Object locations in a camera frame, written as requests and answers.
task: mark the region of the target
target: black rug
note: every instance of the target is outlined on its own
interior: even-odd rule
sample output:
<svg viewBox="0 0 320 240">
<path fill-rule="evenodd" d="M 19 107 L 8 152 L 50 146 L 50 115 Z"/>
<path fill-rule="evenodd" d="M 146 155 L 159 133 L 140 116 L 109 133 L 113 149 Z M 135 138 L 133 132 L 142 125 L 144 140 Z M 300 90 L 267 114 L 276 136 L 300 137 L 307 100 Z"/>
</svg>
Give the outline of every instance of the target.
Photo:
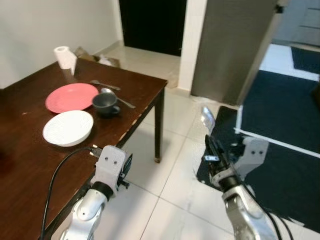
<svg viewBox="0 0 320 240">
<path fill-rule="evenodd" d="M 295 69 L 320 74 L 320 52 L 292 47 L 293 66 Z"/>
<path fill-rule="evenodd" d="M 309 94 L 312 87 L 309 80 L 260 71 L 244 103 L 242 129 L 319 150 L 320 113 Z M 226 149 L 236 142 L 236 118 L 237 111 L 220 108 L 212 134 Z M 210 186 L 205 162 L 197 177 Z M 320 233 L 319 158 L 271 143 L 264 164 L 245 182 L 266 209 Z"/>
</svg>

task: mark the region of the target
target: toilet paper roll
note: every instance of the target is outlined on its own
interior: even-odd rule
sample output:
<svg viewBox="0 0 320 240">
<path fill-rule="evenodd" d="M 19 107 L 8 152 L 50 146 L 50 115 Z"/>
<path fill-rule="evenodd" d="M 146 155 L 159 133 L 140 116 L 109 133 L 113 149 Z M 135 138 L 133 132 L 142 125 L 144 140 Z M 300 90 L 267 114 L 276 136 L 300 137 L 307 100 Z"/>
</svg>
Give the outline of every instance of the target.
<svg viewBox="0 0 320 240">
<path fill-rule="evenodd" d="M 77 56 L 70 51 L 68 46 L 58 46 L 54 50 L 54 55 L 58 60 L 61 69 L 70 69 L 71 74 L 75 74 Z"/>
</svg>

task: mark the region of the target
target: scratched table surface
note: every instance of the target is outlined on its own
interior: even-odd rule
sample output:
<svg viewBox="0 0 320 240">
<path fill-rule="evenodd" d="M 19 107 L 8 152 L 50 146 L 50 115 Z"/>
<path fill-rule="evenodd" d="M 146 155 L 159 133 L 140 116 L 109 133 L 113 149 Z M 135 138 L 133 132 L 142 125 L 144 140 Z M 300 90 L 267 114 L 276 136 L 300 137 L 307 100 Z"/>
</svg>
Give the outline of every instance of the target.
<svg viewBox="0 0 320 240">
<path fill-rule="evenodd" d="M 163 79 L 81 59 L 74 78 L 66 80 L 55 62 L 0 90 L 0 239 L 37 239 L 50 179 L 60 161 L 71 151 L 92 144 L 122 147 L 167 84 Z M 42 130 L 56 115 L 45 107 L 47 96 L 63 85 L 91 80 L 120 87 L 117 96 L 136 108 L 119 102 L 119 115 L 101 118 L 91 106 L 85 111 L 93 116 L 94 124 L 84 142 L 73 147 L 46 142 Z M 90 178 L 96 161 L 88 152 L 81 152 L 63 165 L 54 182 L 47 225 Z"/>
</svg>

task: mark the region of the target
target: white plate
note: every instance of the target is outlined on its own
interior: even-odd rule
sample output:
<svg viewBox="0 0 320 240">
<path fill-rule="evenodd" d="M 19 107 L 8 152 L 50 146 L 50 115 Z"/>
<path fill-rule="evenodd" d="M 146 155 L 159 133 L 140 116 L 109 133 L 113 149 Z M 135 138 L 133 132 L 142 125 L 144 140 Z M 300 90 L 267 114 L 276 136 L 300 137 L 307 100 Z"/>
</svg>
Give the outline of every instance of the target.
<svg viewBox="0 0 320 240">
<path fill-rule="evenodd" d="M 86 111 L 72 110 L 51 118 L 43 128 L 43 138 L 61 147 L 71 147 L 83 142 L 94 125 L 93 117 Z"/>
</svg>

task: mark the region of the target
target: metal spoon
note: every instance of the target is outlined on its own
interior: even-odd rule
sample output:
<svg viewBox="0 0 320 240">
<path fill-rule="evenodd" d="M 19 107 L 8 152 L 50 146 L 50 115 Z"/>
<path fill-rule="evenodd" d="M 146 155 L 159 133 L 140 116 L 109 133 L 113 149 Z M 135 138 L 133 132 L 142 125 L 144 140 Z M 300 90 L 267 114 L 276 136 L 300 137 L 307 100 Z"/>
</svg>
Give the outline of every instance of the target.
<svg viewBox="0 0 320 240">
<path fill-rule="evenodd" d="M 121 90 L 120 87 L 107 85 L 107 84 L 104 84 L 104 83 L 99 82 L 98 80 L 92 80 L 92 81 L 90 81 L 90 83 L 92 83 L 92 84 L 97 84 L 97 85 L 101 85 L 101 86 L 105 86 L 105 87 L 108 87 L 108 88 L 110 88 L 110 89 L 114 89 L 114 90 L 117 90 L 117 91 Z"/>
<path fill-rule="evenodd" d="M 114 93 L 113 91 L 111 91 L 110 89 L 108 89 L 108 88 L 101 88 L 101 92 L 102 92 L 102 93 L 109 93 L 109 94 L 114 94 L 114 95 L 115 95 L 115 93 Z M 129 103 L 129 102 L 126 102 L 125 100 L 122 100 L 121 98 L 117 97 L 116 95 L 115 95 L 115 97 L 116 97 L 118 100 L 120 100 L 120 102 L 123 102 L 125 105 L 127 105 L 129 108 L 131 108 L 131 109 L 135 109 L 135 108 L 136 108 L 136 106 L 132 105 L 132 104 Z"/>
<path fill-rule="evenodd" d="M 212 130 L 216 125 L 216 120 L 212 112 L 207 106 L 201 108 L 201 122 L 208 128 L 208 135 L 211 136 Z"/>
</svg>

